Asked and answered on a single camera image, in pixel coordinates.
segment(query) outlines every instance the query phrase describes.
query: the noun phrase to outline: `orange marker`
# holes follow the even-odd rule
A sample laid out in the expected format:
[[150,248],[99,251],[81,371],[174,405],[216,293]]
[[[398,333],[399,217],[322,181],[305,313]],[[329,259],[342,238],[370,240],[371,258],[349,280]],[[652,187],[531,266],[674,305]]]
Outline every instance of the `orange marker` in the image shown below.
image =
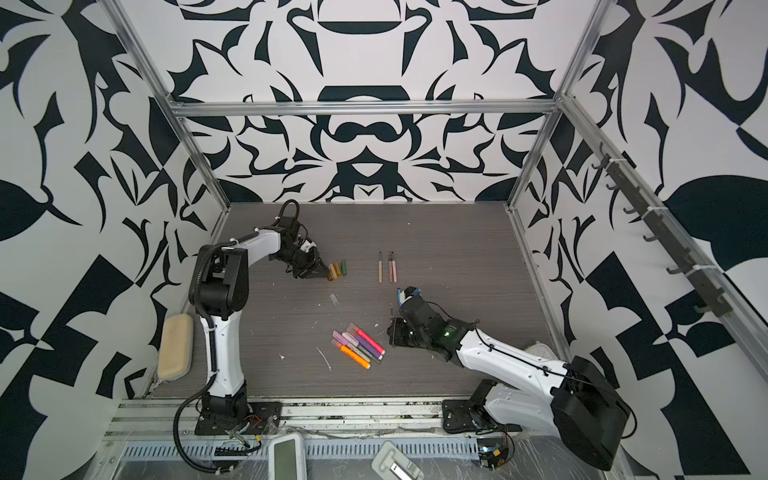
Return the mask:
[[337,347],[339,350],[341,350],[342,352],[346,353],[346,355],[350,359],[358,362],[360,364],[360,366],[363,367],[364,369],[367,370],[367,369],[371,368],[371,364],[369,362],[367,362],[364,359],[362,359],[362,357],[360,355],[358,355],[357,353],[354,353],[352,350],[349,349],[349,347],[344,346],[341,343],[339,343],[338,340],[336,340],[336,339],[331,340],[331,343],[333,343],[333,345],[335,347]]

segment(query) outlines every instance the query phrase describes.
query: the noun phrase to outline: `black hook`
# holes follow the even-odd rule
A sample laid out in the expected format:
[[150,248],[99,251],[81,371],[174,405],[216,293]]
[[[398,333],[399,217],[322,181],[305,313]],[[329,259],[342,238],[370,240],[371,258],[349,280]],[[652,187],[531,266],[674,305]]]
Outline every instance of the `black hook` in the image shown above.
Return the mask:
[[694,305],[694,310],[696,310],[696,313],[707,313],[712,311],[712,306],[711,305],[707,305],[707,306]]

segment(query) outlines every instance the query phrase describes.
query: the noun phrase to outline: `wood grain surface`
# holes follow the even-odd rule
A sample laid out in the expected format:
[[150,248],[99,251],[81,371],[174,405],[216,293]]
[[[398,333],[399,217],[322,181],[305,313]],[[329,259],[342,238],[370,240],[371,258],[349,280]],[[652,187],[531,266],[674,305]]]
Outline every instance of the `wood grain surface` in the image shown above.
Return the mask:
[[[278,210],[274,204],[234,204],[221,238],[269,225]],[[480,319],[485,332],[518,348],[536,340],[549,343],[501,204],[302,204],[299,220],[323,260],[346,260],[349,274],[333,282],[295,280],[282,262],[265,259],[252,265],[250,297],[240,324],[249,396],[471,394],[487,376],[433,358],[424,349],[387,344],[389,309],[396,308],[398,287],[417,286],[426,300],[457,318]],[[395,252],[397,284],[387,278],[390,250]],[[378,279],[379,251],[383,283]],[[331,345],[333,330],[342,332],[349,322],[386,349],[381,365],[364,370]],[[190,372],[158,386],[154,397],[187,397],[205,384],[205,345],[197,316],[195,325]]]

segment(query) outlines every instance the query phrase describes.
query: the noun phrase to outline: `black cable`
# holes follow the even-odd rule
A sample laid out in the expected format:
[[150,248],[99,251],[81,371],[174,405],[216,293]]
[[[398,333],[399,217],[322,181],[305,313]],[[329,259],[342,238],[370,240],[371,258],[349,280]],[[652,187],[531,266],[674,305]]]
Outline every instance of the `black cable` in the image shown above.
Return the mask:
[[187,455],[187,453],[181,447],[181,440],[179,439],[179,419],[181,418],[181,412],[187,408],[187,405],[192,403],[193,400],[203,396],[203,394],[208,391],[210,386],[214,384],[214,380],[216,380],[216,373],[210,376],[210,379],[208,379],[208,383],[205,384],[205,387],[203,387],[200,391],[193,393],[190,398],[184,400],[181,405],[179,405],[179,408],[176,410],[176,415],[174,415],[173,427],[171,428],[171,434],[174,436],[174,445],[176,446],[176,451],[179,452],[181,459],[184,460],[184,463],[189,465],[191,468],[203,473],[217,473],[220,472],[220,470],[218,468],[207,467],[205,465],[195,463],[195,461],[190,458],[189,455]]
[[509,439],[509,442],[512,444],[512,452],[509,454],[508,461],[512,460],[512,457],[515,456],[515,452],[517,451],[517,447],[515,446],[515,440],[512,439],[511,435],[509,435],[509,432],[507,432],[507,429],[504,429],[504,435]]
[[[452,316],[450,313],[446,312],[446,311],[445,311],[445,309],[444,309],[444,308],[442,308],[442,307],[441,307],[439,304],[437,304],[437,303],[435,303],[435,302],[427,302],[427,303],[431,303],[432,305],[435,305],[435,306],[437,306],[437,307],[438,307],[440,310],[442,310],[442,312],[443,312],[443,313],[444,313],[446,316],[448,316],[448,318],[449,318],[449,319],[453,319],[453,320],[460,320],[460,319],[457,319],[456,317]],[[511,358],[513,358],[513,359],[515,359],[515,360],[518,360],[518,361],[520,361],[520,362],[523,362],[524,364],[526,364],[526,365],[529,365],[529,366],[532,366],[532,367],[533,367],[533,368],[535,368],[535,369],[541,370],[542,372],[544,372],[544,375],[545,375],[545,376],[547,376],[547,375],[555,375],[555,376],[561,376],[561,377],[563,377],[564,379],[570,379],[570,380],[574,380],[575,382],[581,382],[581,383],[584,383],[585,385],[589,385],[589,386],[591,386],[591,387],[594,387],[594,388],[596,388],[596,389],[598,389],[598,390],[601,390],[602,392],[606,392],[608,395],[610,395],[610,396],[612,396],[612,397],[614,397],[615,399],[617,399],[617,400],[618,400],[618,402],[616,403],[616,405],[618,405],[618,407],[619,407],[619,408],[620,408],[620,409],[621,409],[621,410],[622,410],[624,413],[626,413],[626,414],[627,414],[627,417],[629,417],[629,416],[631,415],[631,416],[632,416],[632,418],[634,419],[634,428],[632,428],[632,431],[631,431],[631,432],[630,432],[628,435],[625,435],[625,436],[621,437],[621,439],[622,439],[622,440],[624,440],[624,439],[628,439],[628,438],[630,438],[632,435],[634,435],[634,434],[635,434],[635,432],[637,431],[637,415],[635,415],[635,413],[634,413],[634,410],[632,409],[632,406],[631,406],[629,403],[625,402],[625,401],[624,401],[624,399],[622,399],[622,398],[621,398],[621,397],[620,397],[620,396],[619,396],[617,393],[613,393],[613,392],[611,392],[610,390],[606,390],[606,389],[604,389],[604,388],[602,388],[602,387],[600,387],[600,386],[597,386],[597,385],[595,385],[595,384],[594,384],[594,383],[592,383],[592,382],[587,382],[587,381],[585,381],[585,380],[577,379],[576,377],[573,377],[573,376],[570,376],[570,375],[565,375],[565,374],[563,374],[563,373],[557,373],[557,372],[553,372],[552,370],[550,370],[550,369],[548,369],[548,368],[546,368],[546,367],[543,367],[543,366],[539,366],[539,365],[536,365],[536,364],[534,364],[534,363],[531,363],[531,362],[529,362],[529,361],[527,361],[527,360],[523,360],[522,358],[520,358],[520,357],[518,357],[518,356],[512,355],[511,353],[507,353],[507,352],[505,352],[505,351],[503,351],[503,350],[499,350],[499,349],[495,348],[493,345],[489,345],[489,344],[488,344],[488,343],[487,343],[485,340],[483,340],[483,338],[482,338],[480,335],[478,335],[478,338],[480,339],[480,341],[482,342],[482,344],[483,344],[483,345],[485,345],[485,346],[487,346],[487,347],[488,347],[490,350],[493,350],[493,351],[495,351],[495,352],[499,352],[499,353],[503,353],[504,355],[506,355],[506,356],[508,356],[508,357],[511,357]],[[629,412],[627,412],[627,410],[626,410],[626,409],[624,409],[624,406],[622,405],[622,403],[623,403],[623,404],[625,404],[625,405],[627,406],[627,408],[629,409]]]

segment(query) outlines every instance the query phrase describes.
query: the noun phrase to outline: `black and white patterned wall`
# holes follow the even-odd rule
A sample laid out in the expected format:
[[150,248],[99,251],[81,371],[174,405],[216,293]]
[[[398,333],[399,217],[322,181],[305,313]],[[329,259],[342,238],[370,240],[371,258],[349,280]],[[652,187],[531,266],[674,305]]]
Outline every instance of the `black and white patterned wall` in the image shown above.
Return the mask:
[[552,97],[594,0],[130,0],[185,101]]
[[[768,8],[620,0],[575,96],[763,316]],[[768,386],[563,119],[518,212],[575,355],[638,417],[638,478],[765,478]]]
[[220,214],[93,0],[0,6],[3,478],[62,478],[147,385]]
[[188,121],[234,202],[506,200],[543,114]]
[[620,0],[574,94],[768,315],[768,5]]
[[[552,98],[594,0],[131,0],[178,101]],[[541,115],[193,119],[232,201],[506,200]]]

